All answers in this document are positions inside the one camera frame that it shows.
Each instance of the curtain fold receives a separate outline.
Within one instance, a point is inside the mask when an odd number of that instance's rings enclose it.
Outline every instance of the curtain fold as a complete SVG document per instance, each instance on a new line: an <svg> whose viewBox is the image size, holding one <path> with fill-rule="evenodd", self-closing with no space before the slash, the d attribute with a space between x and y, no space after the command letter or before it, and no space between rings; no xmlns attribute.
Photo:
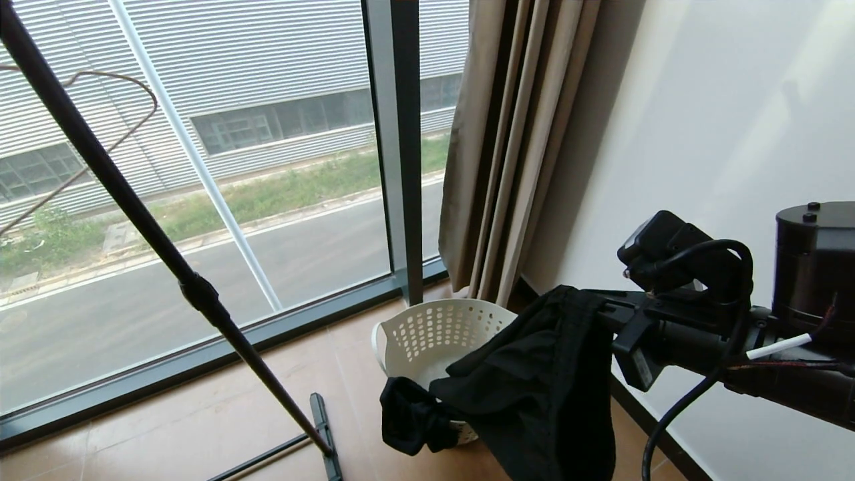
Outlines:
<svg viewBox="0 0 855 481"><path fill-rule="evenodd" d="M507 304L567 129L596 0L472 0L439 253L455 291Z"/></svg>

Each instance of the building window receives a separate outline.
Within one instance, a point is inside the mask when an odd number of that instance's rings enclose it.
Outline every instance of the building window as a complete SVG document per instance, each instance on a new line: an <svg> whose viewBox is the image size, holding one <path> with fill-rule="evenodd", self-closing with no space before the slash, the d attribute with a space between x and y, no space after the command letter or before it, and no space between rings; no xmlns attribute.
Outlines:
<svg viewBox="0 0 855 481"><path fill-rule="evenodd" d="M373 120L368 89L193 117L209 154L317 134Z"/></svg>
<svg viewBox="0 0 855 481"><path fill-rule="evenodd" d="M0 158L0 202L48 193L80 169L83 164L68 144ZM86 181L91 181L88 173L75 183Z"/></svg>
<svg viewBox="0 0 855 481"><path fill-rule="evenodd" d="M422 79L422 112L457 105L461 74Z"/></svg>

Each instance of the floor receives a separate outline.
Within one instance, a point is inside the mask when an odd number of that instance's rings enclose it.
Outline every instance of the floor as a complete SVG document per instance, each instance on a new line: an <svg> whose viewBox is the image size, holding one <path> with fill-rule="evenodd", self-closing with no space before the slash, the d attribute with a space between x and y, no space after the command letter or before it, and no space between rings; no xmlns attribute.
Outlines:
<svg viewBox="0 0 855 481"><path fill-rule="evenodd" d="M429 300L450 295L447 283ZM380 438L385 382L369 333L405 305L396 300L265 353L264 357L305 412L309 395L326 402L348 481L508 479L486 447L473 444L409 457ZM640 478L646 435L612 402L617 439L616 481ZM242 365L218 371L148 401L0 458L2 481L159 481L207 479L299 433L274 398ZM656 481L685 481L662 453ZM311 446L242 478L325 479Z"/></svg>

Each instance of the sidewalk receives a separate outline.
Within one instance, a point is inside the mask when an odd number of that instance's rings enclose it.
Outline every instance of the sidewalk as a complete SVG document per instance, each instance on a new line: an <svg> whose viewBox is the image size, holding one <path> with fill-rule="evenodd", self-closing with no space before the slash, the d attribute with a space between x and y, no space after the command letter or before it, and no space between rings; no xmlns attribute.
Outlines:
<svg viewBox="0 0 855 481"><path fill-rule="evenodd" d="M442 181L445 175L444 170L438 170L422 177L422 186L431 185ZM333 199L320 204L310 205L295 211L285 212L279 215L265 217L241 224L246 236L261 234L270 229L285 227L289 224L299 223L311 218L326 215L331 212L347 209L355 205L361 205L372 200L377 200L382 196L380 187L375 187L358 193L346 195L339 199ZM35 295L49 293L60 288L67 288L82 282L93 282L94 280L104 276L114 276L128 270L138 269L147 264L160 262L160 259L154 254L147 244L133 232L129 237L135 239L130 245L113 250L102 255L101 258L86 267L70 269L58 275L41 278L40 273L33 272L25 276L16 277L9 287L2 291L0 290L0 307L12 304L20 300L28 299ZM204 235L198 235L189 239L184 239L176 242L175 245L182 254L187 255L192 252L219 246L232 241L232 236L225 228L218 229Z"/></svg>

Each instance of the laundry basket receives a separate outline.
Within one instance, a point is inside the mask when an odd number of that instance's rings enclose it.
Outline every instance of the laundry basket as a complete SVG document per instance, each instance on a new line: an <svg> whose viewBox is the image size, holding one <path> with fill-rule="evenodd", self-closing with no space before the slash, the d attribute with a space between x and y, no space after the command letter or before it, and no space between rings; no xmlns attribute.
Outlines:
<svg viewBox="0 0 855 481"><path fill-rule="evenodd" d="M445 368L475 351L513 322L516 314L485 300L447 299L425 302L377 323L371 347L389 377L408 377L427 389L431 381L448 377ZM380 329L386 335L380 355ZM451 421L457 444L478 439L463 421Z"/></svg>

